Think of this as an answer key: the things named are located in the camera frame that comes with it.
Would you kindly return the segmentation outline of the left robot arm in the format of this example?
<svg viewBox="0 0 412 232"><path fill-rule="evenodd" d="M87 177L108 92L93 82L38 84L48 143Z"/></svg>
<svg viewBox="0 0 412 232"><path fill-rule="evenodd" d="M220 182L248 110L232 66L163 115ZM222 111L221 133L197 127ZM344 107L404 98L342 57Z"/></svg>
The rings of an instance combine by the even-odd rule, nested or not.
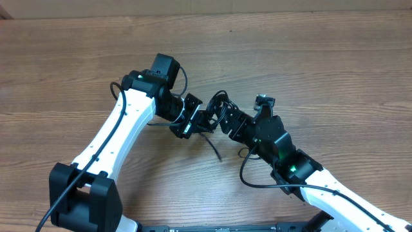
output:
<svg viewBox="0 0 412 232"><path fill-rule="evenodd" d="M130 149L154 116L183 131L194 117L187 99L171 93L178 72L174 57L157 54L152 67L125 75L116 105L105 123L71 164L56 163L49 175L50 208L45 219L70 231L141 231L123 214L117 180Z"/></svg>

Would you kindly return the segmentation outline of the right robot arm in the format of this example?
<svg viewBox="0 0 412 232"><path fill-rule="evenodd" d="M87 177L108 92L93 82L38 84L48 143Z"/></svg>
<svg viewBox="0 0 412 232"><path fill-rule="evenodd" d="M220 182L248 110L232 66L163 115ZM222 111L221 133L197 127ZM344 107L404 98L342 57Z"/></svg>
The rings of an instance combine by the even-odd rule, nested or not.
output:
<svg viewBox="0 0 412 232"><path fill-rule="evenodd" d="M230 100L209 106L223 133L249 148L272 168L272 188L317 207L345 231L411 231L411 224L394 217L341 184L326 168L297 149L273 113L274 100L258 97L257 114L249 116Z"/></svg>

